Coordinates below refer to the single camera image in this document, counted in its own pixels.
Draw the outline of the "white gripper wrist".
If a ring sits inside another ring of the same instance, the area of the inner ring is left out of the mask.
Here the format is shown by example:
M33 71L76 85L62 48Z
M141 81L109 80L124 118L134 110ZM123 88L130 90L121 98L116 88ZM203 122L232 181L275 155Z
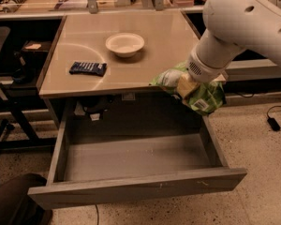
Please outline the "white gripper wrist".
M218 49L196 46L192 49L186 63L190 75L185 73L178 80L178 94L182 98L187 98L199 88L199 83L208 83L216 79L222 73L224 67L225 54Z

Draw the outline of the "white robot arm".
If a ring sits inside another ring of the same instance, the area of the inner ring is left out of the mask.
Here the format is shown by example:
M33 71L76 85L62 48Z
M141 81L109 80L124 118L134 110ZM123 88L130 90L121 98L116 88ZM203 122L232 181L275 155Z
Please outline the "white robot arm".
M205 31L186 62L190 80L208 83L245 50L281 67L281 0L207 0Z

